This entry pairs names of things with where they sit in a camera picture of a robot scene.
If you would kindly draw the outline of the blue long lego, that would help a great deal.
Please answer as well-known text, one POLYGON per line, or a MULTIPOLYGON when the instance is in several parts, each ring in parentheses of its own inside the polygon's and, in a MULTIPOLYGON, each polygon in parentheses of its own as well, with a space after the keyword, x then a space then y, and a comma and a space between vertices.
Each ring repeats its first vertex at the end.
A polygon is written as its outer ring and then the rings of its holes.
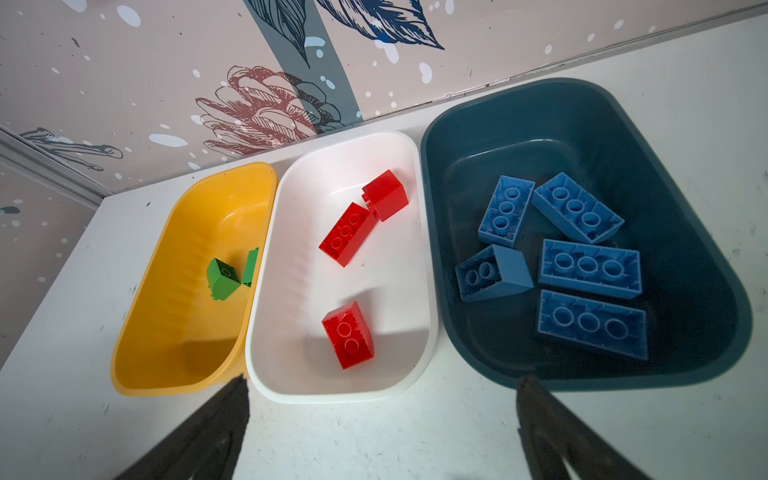
POLYGON ((502 175, 478 228, 479 240, 513 248, 534 190, 533 181, 502 175))

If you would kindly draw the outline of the teal plastic bin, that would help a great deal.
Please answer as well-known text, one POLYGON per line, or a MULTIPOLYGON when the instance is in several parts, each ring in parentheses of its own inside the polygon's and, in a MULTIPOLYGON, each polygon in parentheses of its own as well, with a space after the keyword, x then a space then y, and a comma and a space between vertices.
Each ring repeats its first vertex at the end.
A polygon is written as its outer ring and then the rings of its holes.
POLYGON ((741 282, 603 88, 542 80, 451 108, 421 163, 441 318, 487 379, 685 386, 745 352, 741 282))

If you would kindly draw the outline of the small red lego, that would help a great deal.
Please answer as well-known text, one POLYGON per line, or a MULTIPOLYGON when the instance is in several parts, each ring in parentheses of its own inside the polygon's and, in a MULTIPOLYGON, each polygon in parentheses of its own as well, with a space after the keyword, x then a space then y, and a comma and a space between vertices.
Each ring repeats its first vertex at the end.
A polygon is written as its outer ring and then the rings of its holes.
POLYGON ((343 370, 374 358, 372 335, 356 301, 327 313, 322 326, 343 370))

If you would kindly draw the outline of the yellow plastic bin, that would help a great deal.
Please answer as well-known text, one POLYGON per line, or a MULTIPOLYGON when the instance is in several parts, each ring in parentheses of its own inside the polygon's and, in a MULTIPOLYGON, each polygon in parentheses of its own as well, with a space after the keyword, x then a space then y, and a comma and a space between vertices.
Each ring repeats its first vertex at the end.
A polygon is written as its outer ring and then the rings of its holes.
POLYGON ((171 210, 116 343, 115 390, 125 396, 190 394, 244 375, 254 285, 216 300, 214 263, 242 274, 262 252, 278 176, 252 163, 202 179, 171 210))

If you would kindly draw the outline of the white plastic bin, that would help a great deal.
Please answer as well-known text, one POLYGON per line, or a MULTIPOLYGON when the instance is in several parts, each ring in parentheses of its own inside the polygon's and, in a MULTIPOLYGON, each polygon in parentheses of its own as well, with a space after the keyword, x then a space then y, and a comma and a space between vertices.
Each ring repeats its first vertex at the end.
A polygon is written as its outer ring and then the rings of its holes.
POLYGON ((424 372, 439 319, 415 142, 400 132, 347 140, 308 153, 283 175, 255 288, 246 363, 258 391, 285 404, 381 400, 424 372), (391 171, 405 208, 377 222, 346 266, 320 243, 363 187, 391 171), (374 355, 343 368, 323 318, 357 304, 374 355))

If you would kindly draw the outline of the red long lego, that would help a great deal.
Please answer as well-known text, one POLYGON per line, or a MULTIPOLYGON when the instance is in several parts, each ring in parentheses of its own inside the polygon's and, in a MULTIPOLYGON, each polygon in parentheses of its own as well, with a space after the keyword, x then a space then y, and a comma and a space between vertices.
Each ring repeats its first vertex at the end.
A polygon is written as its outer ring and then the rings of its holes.
POLYGON ((378 220, 367 208, 351 203, 319 245, 319 249, 346 267, 378 220))

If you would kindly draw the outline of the blue lego diagonal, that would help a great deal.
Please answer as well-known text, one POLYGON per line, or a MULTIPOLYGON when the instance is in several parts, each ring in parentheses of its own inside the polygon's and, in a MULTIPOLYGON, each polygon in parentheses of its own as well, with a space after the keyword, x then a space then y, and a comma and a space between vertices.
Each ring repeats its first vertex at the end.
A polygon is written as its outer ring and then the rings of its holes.
POLYGON ((552 239, 543 241, 538 280, 626 300, 643 291, 638 251, 552 239))

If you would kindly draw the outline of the green rounded lego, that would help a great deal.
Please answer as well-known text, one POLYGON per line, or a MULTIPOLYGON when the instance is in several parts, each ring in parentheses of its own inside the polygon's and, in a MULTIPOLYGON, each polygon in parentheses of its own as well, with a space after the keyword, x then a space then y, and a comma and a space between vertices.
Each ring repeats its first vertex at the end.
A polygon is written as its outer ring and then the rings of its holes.
POLYGON ((206 279, 214 300, 226 300, 241 286, 235 268, 217 258, 206 268, 206 279))

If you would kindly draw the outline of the red square lego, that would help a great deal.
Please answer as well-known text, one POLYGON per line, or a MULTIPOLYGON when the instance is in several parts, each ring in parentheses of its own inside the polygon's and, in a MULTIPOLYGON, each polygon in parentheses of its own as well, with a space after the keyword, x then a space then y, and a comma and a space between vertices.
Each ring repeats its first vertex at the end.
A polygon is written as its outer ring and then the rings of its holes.
POLYGON ((403 184, 391 170, 386 170, 362 187, 368 210, 379 221, 386 221, 409 203, 403 184))

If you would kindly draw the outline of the light blue lego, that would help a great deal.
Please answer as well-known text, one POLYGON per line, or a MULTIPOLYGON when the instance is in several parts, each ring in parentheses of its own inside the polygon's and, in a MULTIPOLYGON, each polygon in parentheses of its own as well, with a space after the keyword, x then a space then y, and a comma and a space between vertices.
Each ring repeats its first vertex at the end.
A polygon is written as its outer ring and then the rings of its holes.
POLYGON ((463 302, 518 295, 534 287, 523 253, 495 244, 460 263, 455 273, 463 302))

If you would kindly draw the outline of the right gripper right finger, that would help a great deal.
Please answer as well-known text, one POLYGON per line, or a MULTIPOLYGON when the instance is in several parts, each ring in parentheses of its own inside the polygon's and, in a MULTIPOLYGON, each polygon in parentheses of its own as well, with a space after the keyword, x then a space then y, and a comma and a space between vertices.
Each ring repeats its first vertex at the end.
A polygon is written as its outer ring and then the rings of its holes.
POLYGON ((533 376, 517 385, 518 433, 533 479, 646 479, 533 376))

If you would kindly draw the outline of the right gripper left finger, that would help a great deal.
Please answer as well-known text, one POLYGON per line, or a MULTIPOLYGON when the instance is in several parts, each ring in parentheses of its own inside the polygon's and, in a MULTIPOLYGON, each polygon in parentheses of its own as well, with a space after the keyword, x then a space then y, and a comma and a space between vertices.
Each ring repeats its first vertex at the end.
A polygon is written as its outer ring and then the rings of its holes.
POLYGON ((247 380, 231 380, 119 479, 231 479, 249 421, 247 380))

